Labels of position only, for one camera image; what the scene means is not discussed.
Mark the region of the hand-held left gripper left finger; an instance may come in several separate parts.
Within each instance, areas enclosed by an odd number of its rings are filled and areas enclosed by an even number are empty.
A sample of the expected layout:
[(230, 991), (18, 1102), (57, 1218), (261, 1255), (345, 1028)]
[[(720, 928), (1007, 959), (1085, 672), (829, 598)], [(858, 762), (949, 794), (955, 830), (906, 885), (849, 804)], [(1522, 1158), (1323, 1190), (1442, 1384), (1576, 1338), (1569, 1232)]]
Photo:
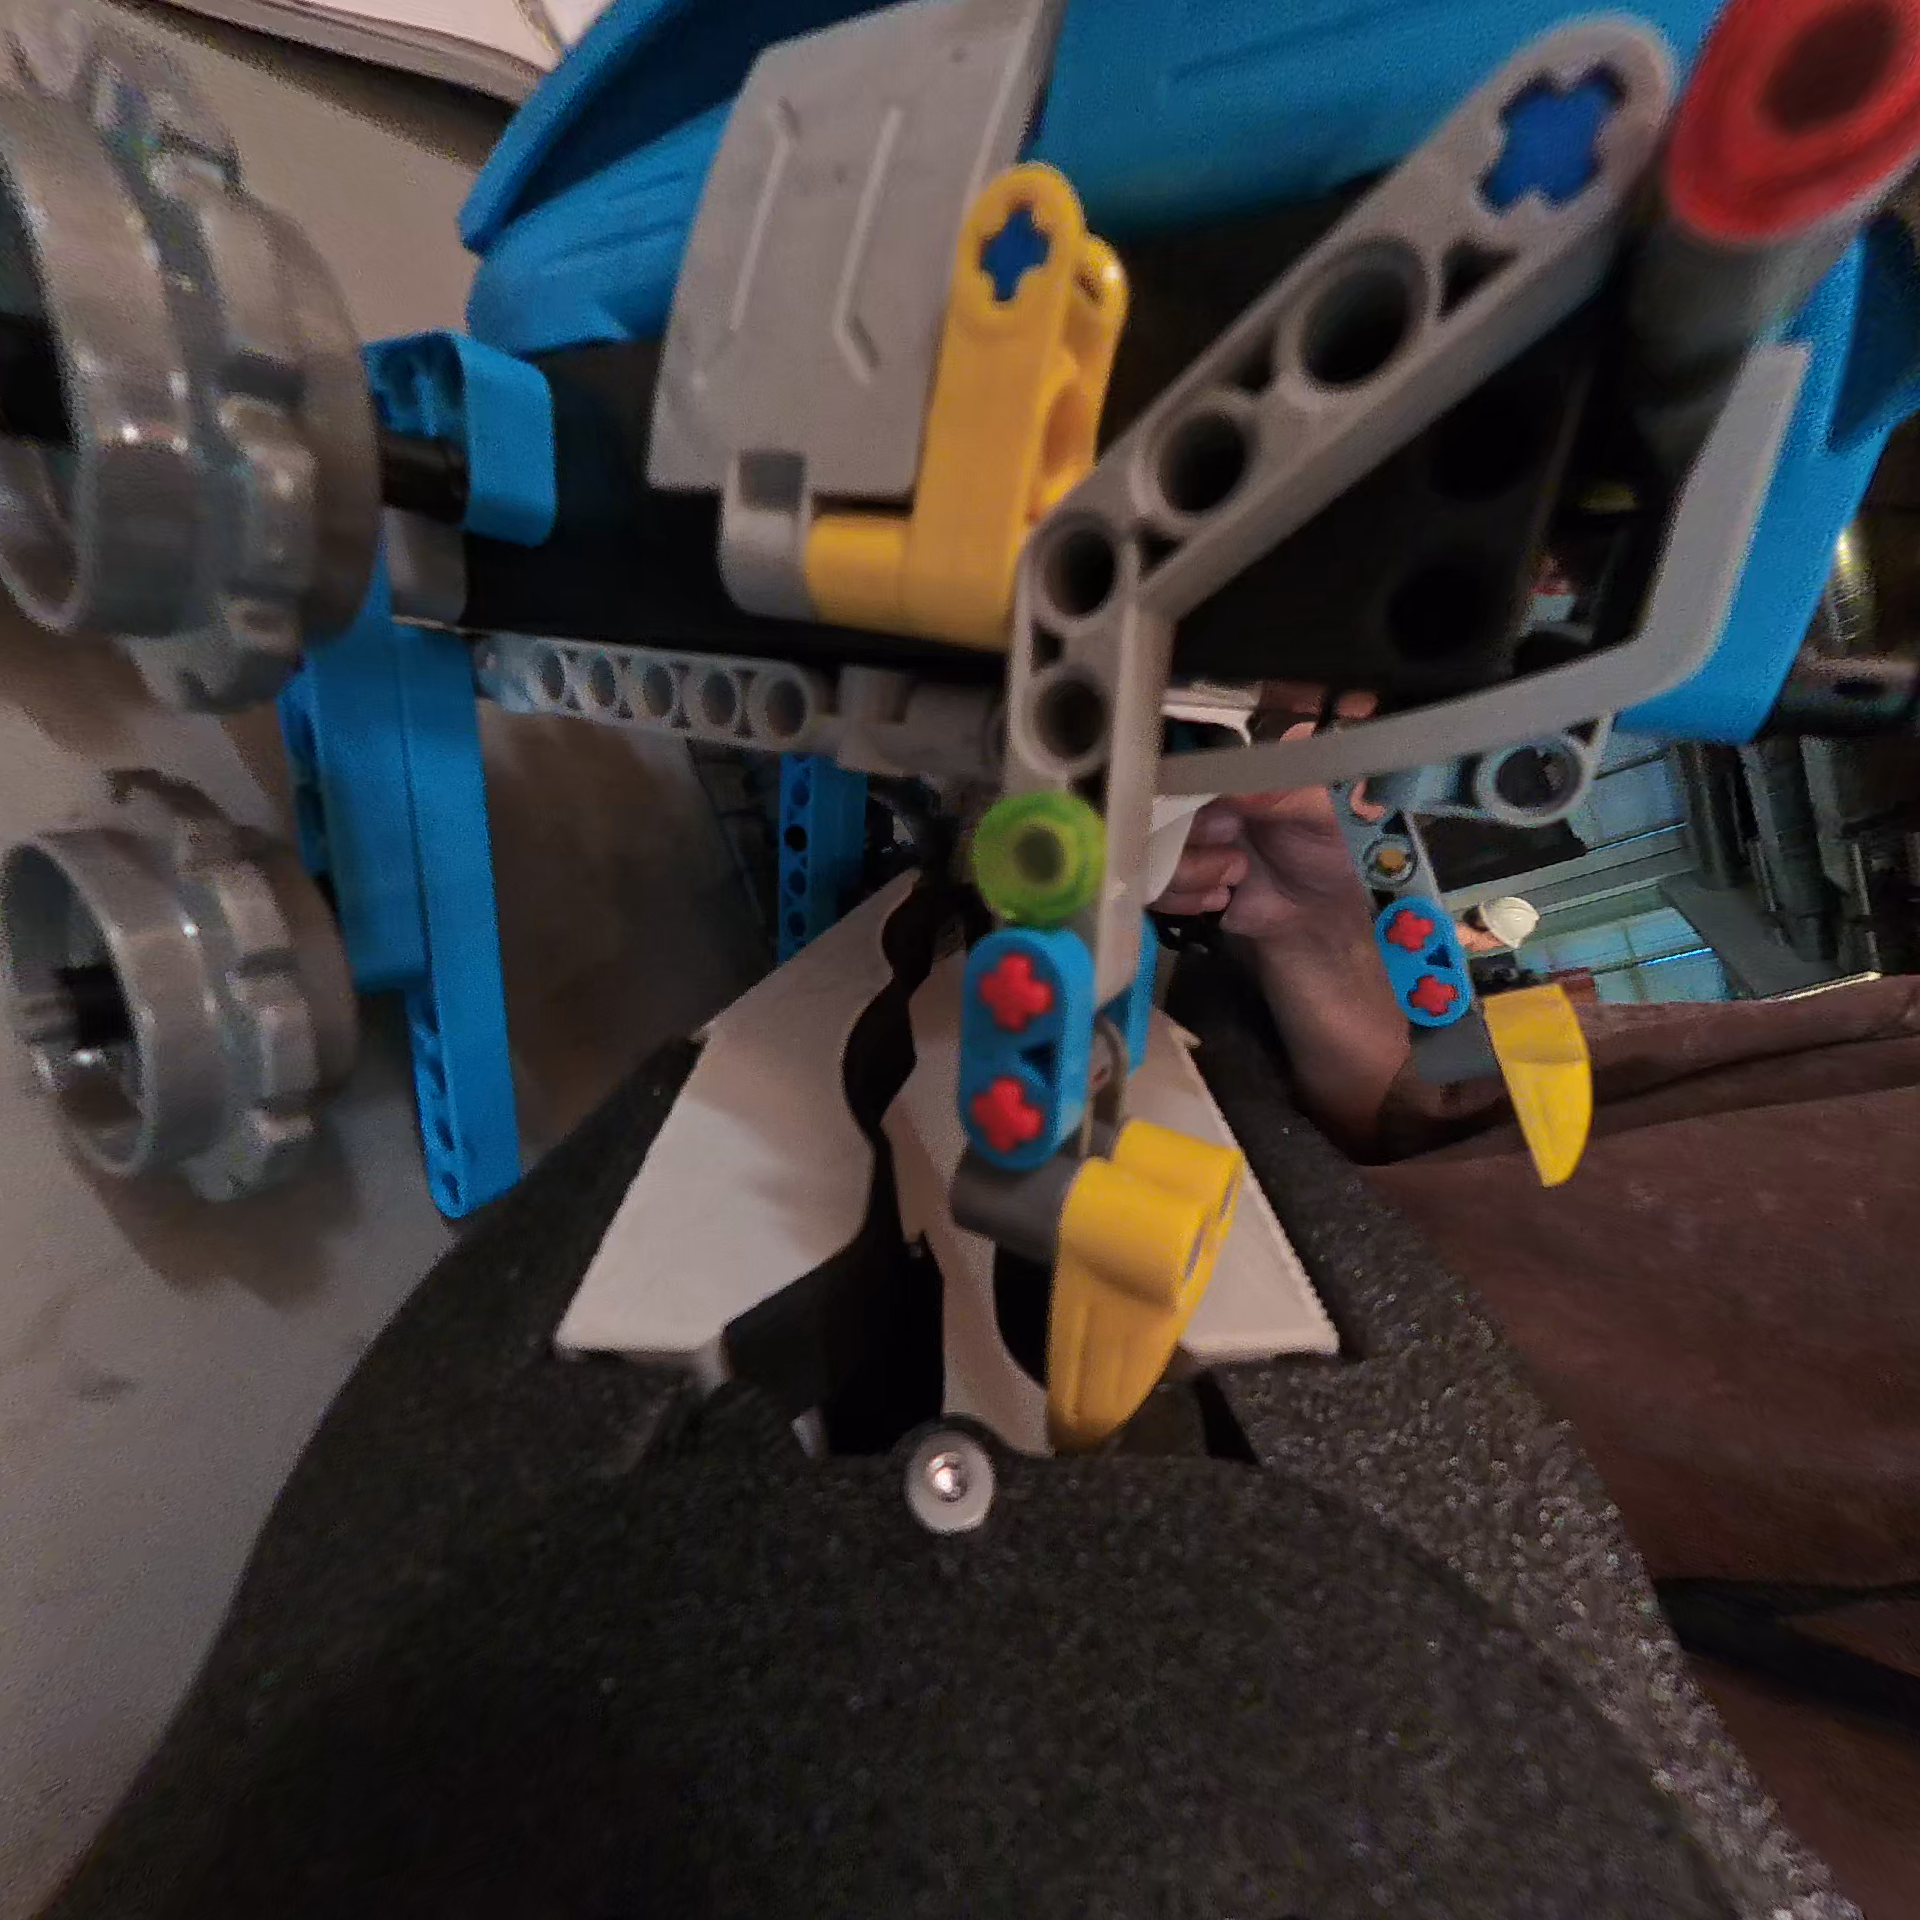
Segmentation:
[(710, 1020), (567, 1305), (561, 1356), (890, 1365), (927, 1343), (886, 1120), (933, 895), (883, 882)]

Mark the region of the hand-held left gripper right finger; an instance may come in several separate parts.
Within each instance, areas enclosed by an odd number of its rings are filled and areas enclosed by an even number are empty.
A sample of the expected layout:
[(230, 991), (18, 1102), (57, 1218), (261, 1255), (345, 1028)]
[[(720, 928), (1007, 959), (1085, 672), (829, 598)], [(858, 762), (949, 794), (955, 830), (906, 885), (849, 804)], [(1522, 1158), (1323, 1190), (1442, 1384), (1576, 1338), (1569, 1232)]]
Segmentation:
[(1198, 1040), (1177, 1034), (1177, 1127), (1208, 1145), (1229, 1145), (1243, 1168), (1233, 1218), (1206, 1293), (1181, 1342), (1191, 1361), (1331, 1357), (1336, 1332), (1307, 1279), (1278, 1212), (1198, 1068)]

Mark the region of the blue toy robot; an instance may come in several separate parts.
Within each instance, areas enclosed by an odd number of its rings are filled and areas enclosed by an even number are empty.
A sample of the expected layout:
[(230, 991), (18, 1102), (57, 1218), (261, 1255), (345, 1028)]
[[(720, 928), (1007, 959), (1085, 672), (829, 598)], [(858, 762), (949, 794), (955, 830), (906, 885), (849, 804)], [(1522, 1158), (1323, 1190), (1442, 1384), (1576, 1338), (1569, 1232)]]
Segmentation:
[(614, 5), (463, 206), (463, 328), (361, 343), (152, 40), (3, 17), (3, 591), (166, 703), (278, 708), (296, 840), (200, 791), (3, 853), (65, 1141), (281, 1180), (402, 997), (427, 1186), (520, 1175), (474, 705), (784, 758), (782, 962), (923, 879), (904, 1233), (1009, 1268), (1091, 1452), (1241, 1154), (1152, 1094), (1194, 812), (1319, 785), (1432, 1081), (1541, 1184), (1561, 988), (1481, 997), (1422, 820), (1661, 743), (1914, 730), (1805, 661), (1914, 414), (1914, 5)]

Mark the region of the grey desk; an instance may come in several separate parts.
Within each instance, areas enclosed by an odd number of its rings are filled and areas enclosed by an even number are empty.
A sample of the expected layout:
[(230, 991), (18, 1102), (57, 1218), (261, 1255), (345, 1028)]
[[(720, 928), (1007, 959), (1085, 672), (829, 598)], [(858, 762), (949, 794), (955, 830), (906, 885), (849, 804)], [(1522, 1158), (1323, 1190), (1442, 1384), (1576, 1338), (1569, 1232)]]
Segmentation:
[[(166, 6), (117, 5), (322, 250), (359, 334), (463, 319), (458, 206), (505, 108)], [(677, 736), (479, 708), (518, 1136), (741, 991), (761, 933)], [(303, 1175), (205, 1207), (101, 1184), (3, 1040), (3, 1914), (31, 1914), (176, 1711), (327, 1404), (449, 1224), (402, 1026), (367, 1015)]]

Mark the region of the person's right hand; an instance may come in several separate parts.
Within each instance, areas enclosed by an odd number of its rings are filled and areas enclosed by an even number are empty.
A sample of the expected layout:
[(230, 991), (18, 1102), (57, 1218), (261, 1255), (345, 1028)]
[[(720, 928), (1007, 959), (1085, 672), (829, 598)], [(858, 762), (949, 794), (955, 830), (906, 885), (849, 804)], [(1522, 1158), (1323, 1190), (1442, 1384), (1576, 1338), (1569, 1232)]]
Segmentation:
[(1299, 785), (1201, 804), (1154, 906), (1287, 944), (1365, 935), (1366, 901), (1330, 793)]

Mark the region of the instruction booklet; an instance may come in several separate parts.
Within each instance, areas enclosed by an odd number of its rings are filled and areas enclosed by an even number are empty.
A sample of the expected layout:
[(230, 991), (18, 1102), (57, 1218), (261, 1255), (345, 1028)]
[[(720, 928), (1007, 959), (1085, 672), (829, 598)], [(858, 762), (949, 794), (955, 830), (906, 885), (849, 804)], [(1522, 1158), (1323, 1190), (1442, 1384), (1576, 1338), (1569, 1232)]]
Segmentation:
[(248, 32), (474, 89), (528, 89), (605, 2), (176, 2)]

